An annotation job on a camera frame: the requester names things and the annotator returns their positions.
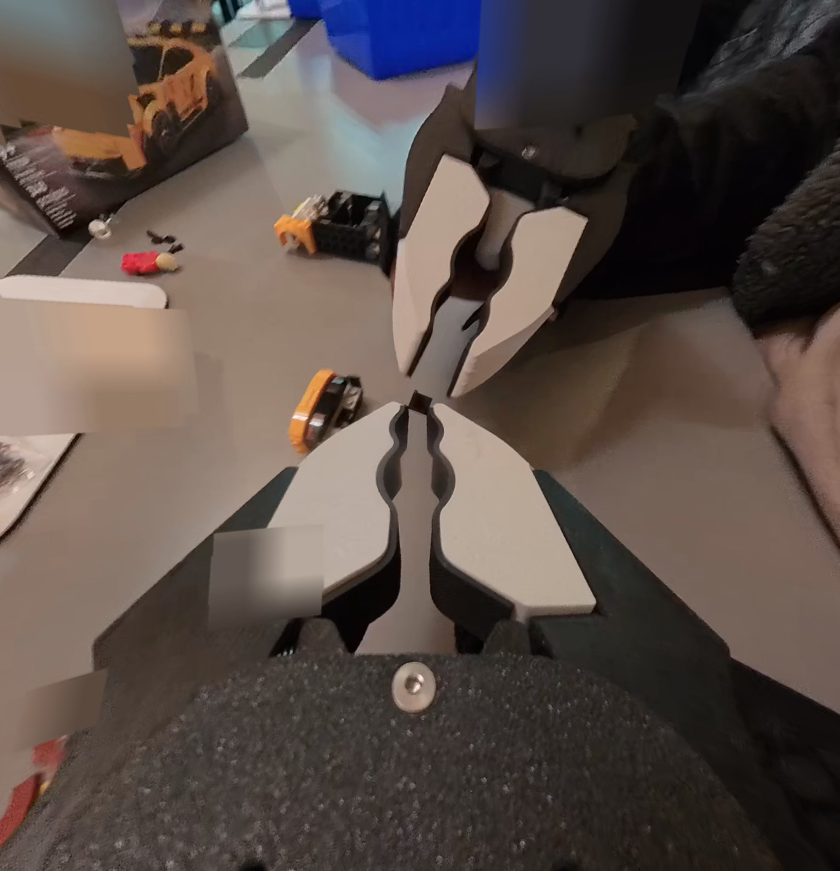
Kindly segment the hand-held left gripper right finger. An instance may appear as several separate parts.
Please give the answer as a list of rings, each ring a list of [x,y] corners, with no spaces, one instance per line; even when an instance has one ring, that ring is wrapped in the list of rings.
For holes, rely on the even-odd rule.
[[[533,467],[498,436],[435,402],[427,448],[437,498],[428,579],[457,650],[481,650],[501,621],[585,617],[598,601]]]

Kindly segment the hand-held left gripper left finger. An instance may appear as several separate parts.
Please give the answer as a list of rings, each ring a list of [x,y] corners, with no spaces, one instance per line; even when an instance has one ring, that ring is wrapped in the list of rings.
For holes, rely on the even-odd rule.
[[[389,402],[338,431],[295,470],[269,528],[321,530],[319,615],[357,652],[401,591],[394,498],[402,486],[403,405]]]

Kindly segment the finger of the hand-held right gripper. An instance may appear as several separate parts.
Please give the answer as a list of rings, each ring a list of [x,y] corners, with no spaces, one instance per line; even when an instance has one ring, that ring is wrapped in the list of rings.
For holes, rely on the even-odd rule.
[[[437,302],[453,278],[459,249],[482,228],[490,206],[490,193],[473,166],[443,155],[396,249],[393,346],[404,376],[412,376],[431,334]]]
[[[461,398],[502,369],[550,318],[588,219],[559,206],[526,212],[509,237],[510,270],[481,307],[447,392]]]

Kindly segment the orange and black lego assembly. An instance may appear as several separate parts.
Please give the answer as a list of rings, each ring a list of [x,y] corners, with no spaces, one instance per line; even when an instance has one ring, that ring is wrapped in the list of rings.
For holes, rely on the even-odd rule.
[[[295,451],[307,455],[329,436],[351,425],[359,416],[363,398],[359,376],[319,370],[308,383],[287,430]]]

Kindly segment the lego set box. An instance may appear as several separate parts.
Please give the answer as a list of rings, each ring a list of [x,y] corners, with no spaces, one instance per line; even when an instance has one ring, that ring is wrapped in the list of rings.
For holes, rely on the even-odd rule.
[[[93,220],[247,131],[211,2],[0,2],[0,209]]]

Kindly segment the blue storage bin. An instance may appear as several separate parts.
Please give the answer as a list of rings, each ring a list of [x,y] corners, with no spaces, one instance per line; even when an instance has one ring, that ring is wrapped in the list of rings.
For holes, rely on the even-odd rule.
[[[373,80],[465,64],[477,54],[480,1],[289,1],[319,19],[333,51]]]

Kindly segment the black tape strip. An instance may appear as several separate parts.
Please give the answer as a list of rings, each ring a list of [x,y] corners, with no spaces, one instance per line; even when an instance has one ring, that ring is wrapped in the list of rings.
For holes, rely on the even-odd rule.
[[[291,18],[288,21],[260,21],[254,24],[245,34],[235,40],[232,48],[251,48],[248,39],[251,37],[266,39],[265,44],[259,42],[254,47],[262,48],[261,54],[238,73],[239,79],[262,80],[284,60],[289,52],[305,38],[318,24],[320,17]]]
[[[6,276],[60,276],[90,241],[89,236],[73,235],[65,239],[48,236],[23,256]]]

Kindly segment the clear bag of black parts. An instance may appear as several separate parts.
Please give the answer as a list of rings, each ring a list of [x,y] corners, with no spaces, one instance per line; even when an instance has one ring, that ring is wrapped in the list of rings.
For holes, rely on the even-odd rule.
[[[46,456],[31,443],[0,438],[0,499],[32,484],[45,465]]]

